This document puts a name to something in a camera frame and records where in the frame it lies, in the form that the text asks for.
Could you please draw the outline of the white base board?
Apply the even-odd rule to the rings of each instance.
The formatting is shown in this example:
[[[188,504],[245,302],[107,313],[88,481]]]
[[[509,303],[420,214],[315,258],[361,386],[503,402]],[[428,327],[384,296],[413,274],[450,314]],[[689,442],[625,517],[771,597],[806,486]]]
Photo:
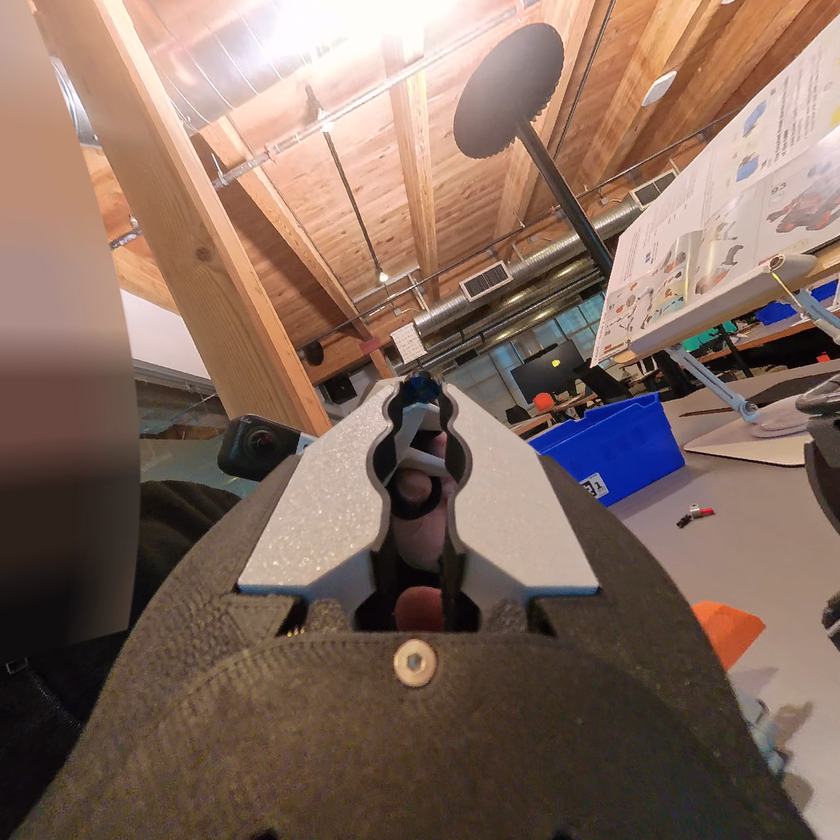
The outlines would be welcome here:
[[[772,385],[748,400],[761,408],[785,397],[801,395],[801,398],[812,390],[819,390],[825,382],[831,384],[830,396],[838,393],[838,373],[821,373],[798,376]],[[750,423],[738,416],[731,422],[684,444],[684,450],[695,455],[743,460],[768,466],[804,466],[805,447],[813,441],[808,427],[801,434],[770,438],[753,437],[749,430]]]

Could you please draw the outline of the grey wheel module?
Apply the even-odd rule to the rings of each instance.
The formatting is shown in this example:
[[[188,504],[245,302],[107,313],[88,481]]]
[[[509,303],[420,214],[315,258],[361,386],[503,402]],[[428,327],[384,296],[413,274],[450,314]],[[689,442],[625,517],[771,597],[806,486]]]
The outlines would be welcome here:
[[[839,376],[838,393],[829,394],[831,384],[804,394],[797,403],[803,412],[813,413],[807,427],[813,441],[805,447],[805,472],[826,519],[839,530]],[[756,616],[727,605],[701,602],[693,608],[725,670],[735,665],[764,629]],[[787,763],[776,745],[777,728],[766,706],[759,700],[736,693],[741,714],[752,740],[773,776],[780,778]]]

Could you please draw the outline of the open instruction booklet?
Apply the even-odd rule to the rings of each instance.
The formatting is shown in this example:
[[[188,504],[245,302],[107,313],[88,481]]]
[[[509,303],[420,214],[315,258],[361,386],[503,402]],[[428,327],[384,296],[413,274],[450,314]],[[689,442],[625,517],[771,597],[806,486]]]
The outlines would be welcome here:
[[[838,236],[838,156],[790,164],[674,239],[649,281],[646,323],[730,286],[776,255],[803,254]]]

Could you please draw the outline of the black pole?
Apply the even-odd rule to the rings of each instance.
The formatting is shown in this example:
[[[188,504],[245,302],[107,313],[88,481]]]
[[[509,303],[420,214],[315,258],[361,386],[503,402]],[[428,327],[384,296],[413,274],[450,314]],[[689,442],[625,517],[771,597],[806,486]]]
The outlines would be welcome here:
[[[482,60],[458,100],[455,142],[462,154],[480,160],[519,139],[607,280],[613,257],[532,126],[550,103],[563,67],[564,44],[550,24],[525,25],[504,38]]]

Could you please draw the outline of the light blue stand rod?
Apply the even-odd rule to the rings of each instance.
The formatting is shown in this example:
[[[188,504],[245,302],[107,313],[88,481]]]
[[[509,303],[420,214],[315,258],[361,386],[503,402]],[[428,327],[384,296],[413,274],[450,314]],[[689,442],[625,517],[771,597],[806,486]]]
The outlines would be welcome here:
[[[760,421],[760,409],[742,395],[735,393],[726,383],[722,382],[697,358],[685,351],[680,343],[672,345],[666,350],[668,356],[684,369],[690,371],[708,390],[718,399],[728,405],[732,411],[739,414],[748,424]]]
[[[792,288],[782,281],[775,271],[770,273],[783,292],[781,299],[790,304],[795,312],[812,323],[814,327],[824,332],[836,345],[839,344],[839,317],[826,309],[823,304],[813,297],[810,284],[799,290]]]

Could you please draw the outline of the silver ventilation duct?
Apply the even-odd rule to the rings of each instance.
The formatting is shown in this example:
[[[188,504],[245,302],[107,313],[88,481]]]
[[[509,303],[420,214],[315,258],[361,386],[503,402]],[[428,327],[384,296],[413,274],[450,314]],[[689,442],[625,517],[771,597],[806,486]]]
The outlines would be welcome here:
[[[613,204],[606,212],[594,217],[591,223],[595,232],[606,241],[621,234],[643,211],[634,195],[629,193],[620,203]],[[457,291],[436,302],[428,311],[414,316],[414,326],[420,336],[425,338],[445,325],[543,276],[547,271],[565,265],[572,258],[588,255],[589,252],[580,236],[576,232],[571,232],[533,251],[524,259],[504,265],[509,274],[509,280],[497,283],[476,300],[467,297],[463,290]]]

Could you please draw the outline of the blue storage bin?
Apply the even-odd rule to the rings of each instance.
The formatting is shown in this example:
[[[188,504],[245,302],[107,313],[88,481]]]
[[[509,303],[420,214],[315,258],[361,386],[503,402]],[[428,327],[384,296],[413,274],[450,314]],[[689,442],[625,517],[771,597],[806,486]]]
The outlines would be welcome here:
[[[837,283],[838,277],[835,277],[822,285],[809,287],[808,291],[817,301],[825,303],[826,306],[833,305],[837,294]],[[754,315],[762,325],[769,327],[777,322],[797,317],[799,313],[789,302],[778,300],[756,310]]]
[[[528,444],[560,464],[605,507],[686,463],[657,393],[592,408]]]

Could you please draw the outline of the white air vent grille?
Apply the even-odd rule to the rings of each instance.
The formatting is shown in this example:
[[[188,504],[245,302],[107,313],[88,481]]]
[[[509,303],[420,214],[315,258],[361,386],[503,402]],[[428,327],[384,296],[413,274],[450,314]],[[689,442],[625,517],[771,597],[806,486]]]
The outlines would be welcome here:
[[[459,282],[459,288],[466,300],[475,302],[512,282],[508,266],[501,260],[482,271]]]

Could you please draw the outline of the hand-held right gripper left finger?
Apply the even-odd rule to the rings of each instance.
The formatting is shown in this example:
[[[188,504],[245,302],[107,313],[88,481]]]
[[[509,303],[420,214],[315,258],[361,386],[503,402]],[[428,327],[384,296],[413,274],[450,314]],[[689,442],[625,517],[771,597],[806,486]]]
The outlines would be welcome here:
[[[371,556],[389,528],[401,387],[381,381],[303,451],[238,578],[241,592],[334,600],[348,617],[374,593]]]

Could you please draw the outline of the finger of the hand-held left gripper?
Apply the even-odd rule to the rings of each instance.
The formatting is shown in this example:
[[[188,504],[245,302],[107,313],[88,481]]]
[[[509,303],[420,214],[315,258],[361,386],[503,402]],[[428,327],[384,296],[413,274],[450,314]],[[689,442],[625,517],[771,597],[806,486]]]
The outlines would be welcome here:
[[[413,469],[433,478],[442,477],[442,459],[418,448],[413,441],[418,433],[429,432],[436,438],[442,429],[439,409],[435,404],[415,403],[399,410],[399,427],[394,426],[393,446],[395,466],[398,469]]]

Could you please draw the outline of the thick wooden column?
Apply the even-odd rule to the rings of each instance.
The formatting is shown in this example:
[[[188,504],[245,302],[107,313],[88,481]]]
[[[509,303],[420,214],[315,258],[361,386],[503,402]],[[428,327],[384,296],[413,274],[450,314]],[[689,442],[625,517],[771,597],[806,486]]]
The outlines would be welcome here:
[[[122,2],[35,3],[231,417],[330,420]]]

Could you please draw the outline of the white instruction sheet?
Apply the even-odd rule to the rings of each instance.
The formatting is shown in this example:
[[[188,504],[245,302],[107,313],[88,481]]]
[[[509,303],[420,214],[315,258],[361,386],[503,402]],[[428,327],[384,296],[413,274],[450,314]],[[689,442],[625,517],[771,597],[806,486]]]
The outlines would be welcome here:
[[[591,364],[651,323],[649,281],[665,249],[781,168],[838,156],[839,22],[769,82],[618,239]]]

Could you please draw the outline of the black monitor screen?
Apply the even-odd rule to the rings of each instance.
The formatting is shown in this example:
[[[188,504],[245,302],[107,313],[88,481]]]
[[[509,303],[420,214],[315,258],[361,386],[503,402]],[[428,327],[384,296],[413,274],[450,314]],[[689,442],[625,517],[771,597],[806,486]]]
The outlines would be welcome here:
[[[558,395],[576,392],[578,369],[583,366],[585,359],[574,342],[566,340],[527,358],[511,370],[511,377],[524,402],[531,404],[540,393]]]

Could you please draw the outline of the white round stand base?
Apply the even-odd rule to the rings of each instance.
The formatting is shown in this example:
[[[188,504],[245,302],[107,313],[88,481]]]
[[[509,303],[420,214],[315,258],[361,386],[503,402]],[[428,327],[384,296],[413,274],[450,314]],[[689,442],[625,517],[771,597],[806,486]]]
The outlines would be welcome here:
[[[752,417],[749,433],[754,438],[776,438],[801,434],[816,415],[797,406],[801,395],[792,395],[761,407]]]

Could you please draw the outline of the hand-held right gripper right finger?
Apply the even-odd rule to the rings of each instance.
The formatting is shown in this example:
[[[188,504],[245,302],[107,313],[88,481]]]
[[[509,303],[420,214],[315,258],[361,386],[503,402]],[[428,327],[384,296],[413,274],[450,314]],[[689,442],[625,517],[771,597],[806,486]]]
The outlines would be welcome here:
[[[447,540],[469,599],[593,595],[600,587],[540,456],[453,385],[438,399],[456,482]]]

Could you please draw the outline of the person's right hand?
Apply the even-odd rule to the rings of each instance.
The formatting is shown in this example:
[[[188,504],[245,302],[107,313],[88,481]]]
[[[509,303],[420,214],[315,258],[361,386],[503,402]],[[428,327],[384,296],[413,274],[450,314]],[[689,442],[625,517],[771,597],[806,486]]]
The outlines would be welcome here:
[[[394,605],[395,628],[403,633],[442,633],[445,630],[442,592],[432,586],[412,586]]]

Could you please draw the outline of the person's left hand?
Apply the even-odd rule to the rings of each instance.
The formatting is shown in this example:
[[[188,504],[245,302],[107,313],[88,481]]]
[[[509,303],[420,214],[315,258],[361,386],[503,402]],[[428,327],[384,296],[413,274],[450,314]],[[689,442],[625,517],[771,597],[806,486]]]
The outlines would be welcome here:
[[[408,507],[420,507],[433,490],[432,478],[414,469],[395,472],[395,493]],[[441,479],[442,495],[435,509],[415,520],[392,516],[395,546],[402,560],[420,571],[437,573],[438,559],[444,551],[448,500],[458,489],[450,476]]]

